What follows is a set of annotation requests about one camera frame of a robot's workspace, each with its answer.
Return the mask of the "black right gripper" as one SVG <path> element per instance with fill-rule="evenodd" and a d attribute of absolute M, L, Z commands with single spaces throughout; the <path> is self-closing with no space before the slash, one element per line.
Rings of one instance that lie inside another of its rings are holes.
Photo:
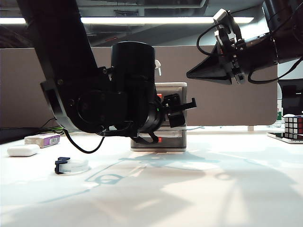
<path fill-rule="evenodd" d="M 231 85 L 244 82 L 244 71 L 239 64 L 239 52 L 246 48 L 239 29 L 218 28 L 215 31 L 216 50 L 220 56 L 208 56 L 201 63 L 189 70 L 189 79 L 203 80 Z"/>

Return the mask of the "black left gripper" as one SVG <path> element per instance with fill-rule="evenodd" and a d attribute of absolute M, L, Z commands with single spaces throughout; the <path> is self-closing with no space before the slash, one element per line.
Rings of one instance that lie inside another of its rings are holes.
<path fill-rule="evenodd" d="M 186 124 L 184 110 L 196 108 L 195 98 L 191 99 L 190 103 L 181 103 L 179 94 L 174 93 L 164 97 L 162 106 L 164 115 L 168 117 L 169 125 L 171 128 L 184 126 Z"/>

